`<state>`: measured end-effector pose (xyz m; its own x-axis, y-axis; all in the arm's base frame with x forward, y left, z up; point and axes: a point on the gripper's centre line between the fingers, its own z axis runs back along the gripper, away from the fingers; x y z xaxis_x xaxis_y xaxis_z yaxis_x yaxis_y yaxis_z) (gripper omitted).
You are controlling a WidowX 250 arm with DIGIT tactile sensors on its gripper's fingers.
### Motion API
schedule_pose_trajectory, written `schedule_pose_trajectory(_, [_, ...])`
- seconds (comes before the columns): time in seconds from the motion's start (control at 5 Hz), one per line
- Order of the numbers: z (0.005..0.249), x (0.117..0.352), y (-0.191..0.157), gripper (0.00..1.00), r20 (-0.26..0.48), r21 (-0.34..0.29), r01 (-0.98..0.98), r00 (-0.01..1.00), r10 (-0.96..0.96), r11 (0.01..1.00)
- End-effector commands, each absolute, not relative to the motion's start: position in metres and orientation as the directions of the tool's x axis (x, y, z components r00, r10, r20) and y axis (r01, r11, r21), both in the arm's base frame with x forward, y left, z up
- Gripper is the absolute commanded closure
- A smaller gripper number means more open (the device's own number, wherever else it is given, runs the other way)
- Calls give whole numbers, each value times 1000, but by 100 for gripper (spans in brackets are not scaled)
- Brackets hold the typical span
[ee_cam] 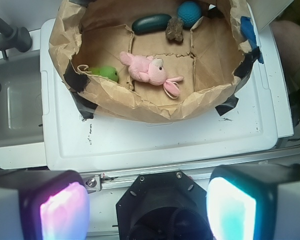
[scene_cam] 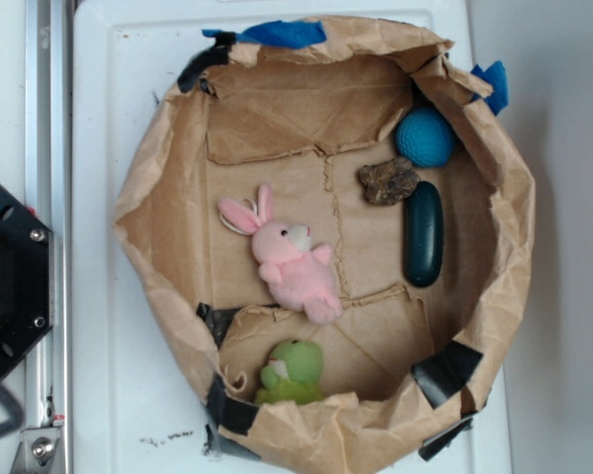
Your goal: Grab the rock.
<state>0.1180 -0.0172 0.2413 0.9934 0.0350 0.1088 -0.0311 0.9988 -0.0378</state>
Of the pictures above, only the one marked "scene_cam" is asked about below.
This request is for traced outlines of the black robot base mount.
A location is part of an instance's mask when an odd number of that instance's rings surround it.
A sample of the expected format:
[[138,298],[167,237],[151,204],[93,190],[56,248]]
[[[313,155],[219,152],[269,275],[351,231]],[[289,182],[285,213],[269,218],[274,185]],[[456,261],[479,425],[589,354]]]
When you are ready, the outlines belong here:
[[51,231],[0,184],[0,381],[51,328]]

